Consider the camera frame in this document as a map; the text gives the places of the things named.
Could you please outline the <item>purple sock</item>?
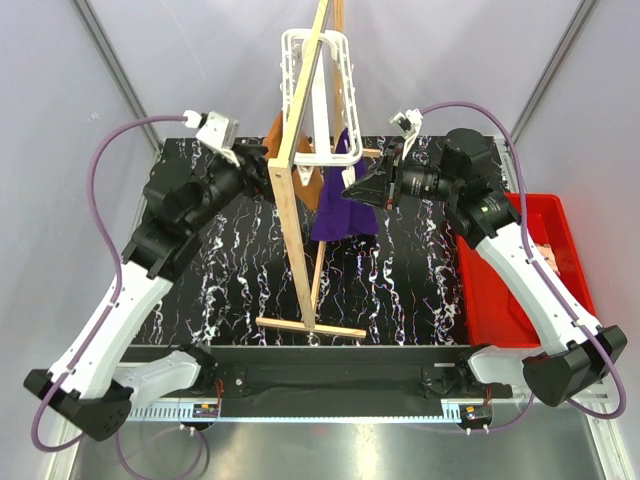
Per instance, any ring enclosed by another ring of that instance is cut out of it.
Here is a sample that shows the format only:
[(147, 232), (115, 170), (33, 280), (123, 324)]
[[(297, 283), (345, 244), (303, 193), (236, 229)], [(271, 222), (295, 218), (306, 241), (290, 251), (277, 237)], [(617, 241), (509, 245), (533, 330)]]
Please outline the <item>purple sock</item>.
[(377, 235), (379, 225), (374, 209), (342, 197), (346, 189), (344, 167), (324, 169), (324, 187), (311, 230), (314, 241), (334, 242), (350, 236)]

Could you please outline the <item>white plastic clip hanger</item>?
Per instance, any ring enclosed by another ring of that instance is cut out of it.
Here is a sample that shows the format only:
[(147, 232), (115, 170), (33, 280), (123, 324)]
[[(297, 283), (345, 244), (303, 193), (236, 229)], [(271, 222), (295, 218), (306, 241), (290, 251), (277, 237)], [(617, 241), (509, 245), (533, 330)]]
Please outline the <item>white plastic clip hanger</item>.
[[(347, 131), (345, 140), (337, 139), (344, 153), (337, 153), (330, 146), (330, 118), (328, 87), (325, 84), (323, 49), (329, 49), (334, 69), (340, 74), (341, 86), (335, 97), (341, 101), (340, 116)], [(353, 65), (349, 41), (346, 35), (336, 30), (325, 30), (314, 34), (311, 29), (293, 28), (281, 35), (282, 112), (283, 137), (281, 146), (284, 156), (276, 162), (282, 168), (293, 165), (304, 167), (344, 167), (344, 185), (349, 187), (356, 181), (355, 166), (364, 156), (358, 110), (356, 105)], [(311, 107), (311, 118), (315, 141), (312, 153), (299, 153), (295, 146), (306, 107)]]

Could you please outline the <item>orange brown sock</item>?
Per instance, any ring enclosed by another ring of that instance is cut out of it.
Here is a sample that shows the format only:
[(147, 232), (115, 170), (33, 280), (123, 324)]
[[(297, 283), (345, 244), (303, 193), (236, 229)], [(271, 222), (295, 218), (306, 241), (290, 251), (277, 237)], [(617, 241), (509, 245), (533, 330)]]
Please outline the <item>orange brown sock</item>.
[[(267, 148), (266, 158), (268, 160), (278, 156), (283, 127), (283, 112), (279, 111), (263, 142)], [(324, 187), (324, 179), (320, 170), (317, 167), (304, 167), (303, 175), (300, 175), (300, 169), (296, 167), (292, 173), (292, 181), (296, 196), (310, 211), (317, 211)]]

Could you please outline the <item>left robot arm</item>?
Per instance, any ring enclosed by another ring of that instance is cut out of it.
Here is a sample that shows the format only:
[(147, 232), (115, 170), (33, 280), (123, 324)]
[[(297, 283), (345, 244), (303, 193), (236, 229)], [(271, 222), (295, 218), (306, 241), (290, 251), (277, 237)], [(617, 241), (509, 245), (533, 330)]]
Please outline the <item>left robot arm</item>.
[(114, 280), (69, 349), (48, 369), (30, 371), (24, 387), (95, 441), (112, 437), (130, 412), (180, 390), (203, 396), (219, 385), (204, 347), (180, 346), (159, 360), (117, 366), (146, 317), (202, 248), (202, 233), (237, 196), (274, 199), (263, 145), (236, 143), (234, 161), (214, 153), (202, 168), (165, 155), (143, 188), (147, 210)]

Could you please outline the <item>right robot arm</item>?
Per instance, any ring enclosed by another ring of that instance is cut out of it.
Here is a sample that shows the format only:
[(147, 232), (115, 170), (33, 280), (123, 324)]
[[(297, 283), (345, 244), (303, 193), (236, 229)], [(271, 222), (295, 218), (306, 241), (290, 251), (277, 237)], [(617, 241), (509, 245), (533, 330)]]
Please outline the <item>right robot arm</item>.
[(454, 371), (457, 390), (472, 397), (489, 384), (521, 386), (555, 407), (610, 376), (624, 407), (626, 391), (615, 363), (627, 345), (625, 334), (617, 326), (603, 327), (578, 302), (535, 246), (526, 208), (490, 185), (491, 149), (484, 137), (471, 129), (450, 131), (434, 166), (407, 163), (405, 151), (390, 143), (343, 197), (380, 209), (393, 209), (405, 197), (443, 203), (449, 225), (504, 282), (540, 342), (532, 348), (471, 348)]

